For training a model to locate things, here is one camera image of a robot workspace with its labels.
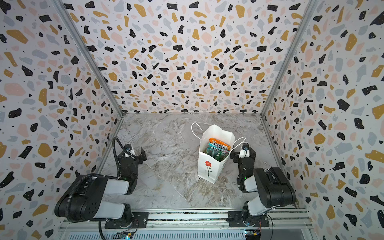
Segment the teal berry mint candy bag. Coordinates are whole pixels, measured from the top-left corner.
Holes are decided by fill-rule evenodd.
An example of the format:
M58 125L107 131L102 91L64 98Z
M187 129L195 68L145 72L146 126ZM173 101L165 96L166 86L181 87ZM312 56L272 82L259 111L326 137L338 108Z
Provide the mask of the teal berry mint candy bag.
M230 151L225 151L222 149L215 148L211 144L208 144L208 147L205 151L205 154L211 156L218 162L222 162L223 160L226 159L226 157L229 155Z

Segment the white floral paper bag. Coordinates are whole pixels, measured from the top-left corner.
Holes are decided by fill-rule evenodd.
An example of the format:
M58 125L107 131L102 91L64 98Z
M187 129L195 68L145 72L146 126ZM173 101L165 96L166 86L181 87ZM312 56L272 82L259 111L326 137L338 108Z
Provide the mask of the white floral paper bag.
M203 130L198 123L192 123L192 134L199 140L198 177L214 184L222 173L230 154L245 143L246 137L235 139L232 132L217 125Z

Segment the orange fruit candy bag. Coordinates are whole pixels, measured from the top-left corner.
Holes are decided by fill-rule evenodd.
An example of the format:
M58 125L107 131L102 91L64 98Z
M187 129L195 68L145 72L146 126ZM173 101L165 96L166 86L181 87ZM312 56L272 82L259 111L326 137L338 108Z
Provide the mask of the orange fruit candy bag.
M222 150L225 150L225 151L230 151L231 150L231 146L230 145L224 143L221 140L215 139L215 138L210 138L209 139L209 144L211 144L215 148L222 149Z

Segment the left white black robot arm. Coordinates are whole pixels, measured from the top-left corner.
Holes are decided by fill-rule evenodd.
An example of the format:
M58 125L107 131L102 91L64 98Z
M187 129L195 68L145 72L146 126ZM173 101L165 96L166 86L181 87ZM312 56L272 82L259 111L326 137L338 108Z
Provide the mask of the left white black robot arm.
M139 221L129 204L105 201L105 195L130 195L139 178L139 165L147 160L146 152L140 149L135 155L131 145L117 156L120 169L118 177L101 174L79 175L55 206L57 217L71 223L107 221L108 228L136 228Z

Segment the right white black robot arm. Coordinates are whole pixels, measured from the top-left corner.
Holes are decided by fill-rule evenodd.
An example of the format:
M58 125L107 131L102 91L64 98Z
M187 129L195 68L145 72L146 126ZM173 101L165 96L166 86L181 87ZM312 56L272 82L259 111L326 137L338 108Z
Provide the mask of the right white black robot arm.
M230 158L238 164L239 190L257 194L241 211L228 212L230 227L268 227L269 211L295 204L295 191L282 169L255 168L256 152L249 144L243 144L239 152L231 151Z

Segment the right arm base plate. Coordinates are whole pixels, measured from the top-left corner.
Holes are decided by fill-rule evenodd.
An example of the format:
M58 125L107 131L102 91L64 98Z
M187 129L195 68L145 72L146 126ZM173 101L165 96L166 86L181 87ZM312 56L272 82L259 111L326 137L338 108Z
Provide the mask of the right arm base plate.
M269 227L270 223L268 221L268 217L260 215L260 216L251 216L244 211L229 211L227 222L231 228L239 227Z

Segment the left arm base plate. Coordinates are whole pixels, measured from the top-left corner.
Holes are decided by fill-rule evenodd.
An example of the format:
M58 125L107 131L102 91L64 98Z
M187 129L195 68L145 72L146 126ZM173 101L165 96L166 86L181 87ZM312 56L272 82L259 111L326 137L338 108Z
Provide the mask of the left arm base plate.
M105 229L135 230L145 229L149 219L149 212L129 212L121 219L109 219L105 223Z

